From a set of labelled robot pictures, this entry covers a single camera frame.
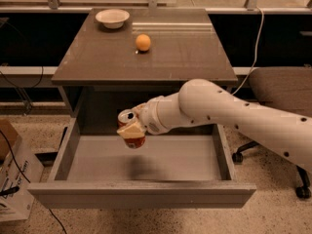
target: metal leg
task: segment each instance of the metal leg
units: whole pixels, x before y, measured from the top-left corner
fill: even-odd
[[[251,141],[251,142],[249,142],[247,144],[244,144],[244,145],[240,146],[237,149],[237,151],[234,152],[233,155],[232,155],[233,162],[235,162],[235,163],[242,163],[243,162],[243,154],[242,154],[242,152],[247,150],[247,149],[253,148],[253,147],[257,146],[257,145],[258,145],[257,142]]]
[[[22,103],[25,106],[24,115],[27,115],[32,109],[32,102],[24,88],[16,88],[19,97],[21,98]]]
[[[309,199],[311,197],[310,187],[310,179],[308,173],[302,169],[301,167],[297,166],[299,175],[301,177],[303,185],[301,187],[297,187],[295,190],[295,194],[300,199]]]
[[[306,7],[310,8],[310,9],[312,8],[312,0],[310,0],[310,1],[307,3]]]

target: terrazzo floor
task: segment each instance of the terrazzo floor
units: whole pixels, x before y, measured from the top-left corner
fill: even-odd
[[[58,149],[67,115],[0,115],[9,119],[33,152]],[[249,140],[225,128],[231,151]],[[43,180],[51,167],[46,167]],[[73,233],[312,233],[312,200],[299,200],[296,168],[263,147],[244,155],[235,166],[239,181],[257,190],[241,209],[60,210],[54,213]],[[61,227],[37,201],[28,220],[0,223],[1,234],[58,234]]]

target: chair wheel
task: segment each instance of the chair wheel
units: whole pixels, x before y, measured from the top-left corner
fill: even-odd
[[[237,153],[237,152],[234,152],[232,154],[232,160],[233,162],[235,163],[242,163],[243,162],[243,154],[242,153]]]
[[[309,188],[307,187],[297,187],[297,189],[295,190],[295,194],[298,198],[300,199],[309,199],[311,198],[311,191]]]

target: cabinet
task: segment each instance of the cabinet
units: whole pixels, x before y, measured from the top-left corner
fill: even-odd
[[[236,82],[204,10],[132,9],[118,30],[91,11],[53,82],[71,122],[46,183],[29,191],[47,208],[242,207],[254,184],[238,182],[223,127],[176,129],[130,149],[117,116],[193,78]],[[137,53],[148,33],[152,46]]]

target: cardboard box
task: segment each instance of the cardboard box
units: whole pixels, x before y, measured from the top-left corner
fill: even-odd
[[[11,146],[14,146],[18,132],[7,119],[0,119],[0,130],[6,136]],[[0,134],[0,160],[4,160],[10,151],[10,147],[4,137]]]
[[[43,165],[20,136],[17,136],[12,149],[17,163],[26,177],[31,182],[39,182]],[[0,222],[29,218],[34,198],[27,191],[28,185],[29,182],[21,174],[10,152],[0,168],[0,192],[17,186],[19,191],[0,196]]]

